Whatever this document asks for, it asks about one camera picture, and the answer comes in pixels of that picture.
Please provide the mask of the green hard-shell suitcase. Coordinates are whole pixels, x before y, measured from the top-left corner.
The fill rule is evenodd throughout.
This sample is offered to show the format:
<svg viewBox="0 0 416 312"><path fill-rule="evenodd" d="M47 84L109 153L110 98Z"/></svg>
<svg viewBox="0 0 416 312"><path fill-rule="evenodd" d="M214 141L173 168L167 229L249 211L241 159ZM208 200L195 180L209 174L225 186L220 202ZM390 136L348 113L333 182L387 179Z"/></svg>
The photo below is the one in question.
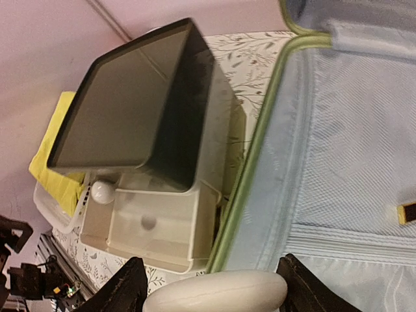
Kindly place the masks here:
<svg viewBox="0 0 416 312"><path fill-rule="evenodd" d="M293 254L359 311L415 310L415 2L282 1L270 78L207 265Z"/></svg>

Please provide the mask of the white plastic mesh basket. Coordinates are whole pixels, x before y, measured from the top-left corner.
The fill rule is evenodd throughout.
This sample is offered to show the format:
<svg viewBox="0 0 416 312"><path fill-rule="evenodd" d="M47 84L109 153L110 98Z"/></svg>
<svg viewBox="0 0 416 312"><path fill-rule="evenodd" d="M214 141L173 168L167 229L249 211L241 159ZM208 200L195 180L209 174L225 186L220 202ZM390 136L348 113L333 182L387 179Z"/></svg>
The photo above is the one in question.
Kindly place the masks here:
<svg viewBox="0 0 416 312"><path fill-rule="evenodd" d="M33 193L33 201L42 216L63 234L69 234L74 228L81 227L84 218L88 197L90 195L88 185L81 193L81 199L75 208L75 214L69 216L65 213L58 202L39 184L36 183Z"/></svg>

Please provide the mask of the drawer cabinet with dark top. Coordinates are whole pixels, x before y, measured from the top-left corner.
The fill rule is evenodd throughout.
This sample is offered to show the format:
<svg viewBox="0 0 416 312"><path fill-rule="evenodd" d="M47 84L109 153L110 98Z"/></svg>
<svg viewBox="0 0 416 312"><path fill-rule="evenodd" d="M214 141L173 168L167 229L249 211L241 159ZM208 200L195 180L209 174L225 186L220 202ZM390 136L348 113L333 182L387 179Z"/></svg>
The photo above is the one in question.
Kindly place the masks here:
<svg viewBox="0 0 416 312"><path fill-rule="evenodd" d="M81 242L171 273L203 270L236 106L190 18L93 61L59 140L64 171L84 172L91 183Z"/></svg>

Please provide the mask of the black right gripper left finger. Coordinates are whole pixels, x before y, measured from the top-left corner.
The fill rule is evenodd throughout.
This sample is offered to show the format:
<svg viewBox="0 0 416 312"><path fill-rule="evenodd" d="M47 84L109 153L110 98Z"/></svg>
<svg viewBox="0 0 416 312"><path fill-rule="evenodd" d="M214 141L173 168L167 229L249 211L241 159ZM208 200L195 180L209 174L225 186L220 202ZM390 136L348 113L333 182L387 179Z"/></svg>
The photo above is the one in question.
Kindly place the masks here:
<svg viewBox="0 0 416 312"><path fill-rule="evenodd" d="M148 295L148 278L141 258L132 257L113 277L75 311L140 312Z"/></svg>

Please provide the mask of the beige oval compact case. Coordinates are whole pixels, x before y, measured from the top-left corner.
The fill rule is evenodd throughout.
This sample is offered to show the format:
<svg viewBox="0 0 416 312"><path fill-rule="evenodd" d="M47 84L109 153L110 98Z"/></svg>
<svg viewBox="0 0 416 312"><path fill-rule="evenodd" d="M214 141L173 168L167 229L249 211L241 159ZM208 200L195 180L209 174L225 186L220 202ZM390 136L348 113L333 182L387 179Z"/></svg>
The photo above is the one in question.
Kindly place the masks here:
<svg viewBox="0 0 416 312"><path fill-rule="evenodd" d="M288 293L277 273L234 270L205 274L152 292L143 311L277 311Z"/></svg>

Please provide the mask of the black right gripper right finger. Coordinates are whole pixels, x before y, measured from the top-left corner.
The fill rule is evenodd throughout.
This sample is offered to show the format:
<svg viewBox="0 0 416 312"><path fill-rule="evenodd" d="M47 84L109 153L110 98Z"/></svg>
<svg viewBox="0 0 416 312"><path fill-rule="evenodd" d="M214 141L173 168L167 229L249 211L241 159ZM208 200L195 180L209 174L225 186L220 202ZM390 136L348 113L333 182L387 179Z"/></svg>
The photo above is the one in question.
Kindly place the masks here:
<svg viewBox="0 0 416 312"><path fill-rule="evenodd" d="M276 273L287 283L287 297L280 311L359 312L359 309L327 288L291 253L280 258Z"/></svg>

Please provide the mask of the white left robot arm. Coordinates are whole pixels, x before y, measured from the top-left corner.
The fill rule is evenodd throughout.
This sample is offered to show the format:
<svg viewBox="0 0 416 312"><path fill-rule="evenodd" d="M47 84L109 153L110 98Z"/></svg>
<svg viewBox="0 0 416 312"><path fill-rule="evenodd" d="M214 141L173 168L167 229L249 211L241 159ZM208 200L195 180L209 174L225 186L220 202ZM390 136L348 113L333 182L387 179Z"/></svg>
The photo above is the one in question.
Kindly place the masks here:
<svg viewBox="0 0 416 312"><path fill-rule="evenodd" d="M33 229L28 223L1 217L1 269L12 252L18 254L22 251L32 234ZM50 255L39 265L22 263L6 272L1 274L1 307L13 295L21 297L24 302L54 300L57 311L65 310L64 301L68 299L71 287L55 255Z"/></svg>

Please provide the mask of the plain yellow garment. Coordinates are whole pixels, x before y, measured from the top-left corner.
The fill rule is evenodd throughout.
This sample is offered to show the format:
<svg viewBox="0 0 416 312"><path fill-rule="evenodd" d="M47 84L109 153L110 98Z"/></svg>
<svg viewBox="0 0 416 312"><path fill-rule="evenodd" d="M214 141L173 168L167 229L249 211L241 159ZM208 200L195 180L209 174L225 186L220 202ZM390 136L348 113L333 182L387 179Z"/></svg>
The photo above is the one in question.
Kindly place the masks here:
<svg viewBox="0 0 416 312"><path fill-rule="evenodd" d="M74 97L74 91L64 91L60 94L38 151L29 165L31 175L69 217L75 215L77 204L85 189L86 176L80 171L65 172L65 164L61 164L59 159L62 126Z"/></svg>

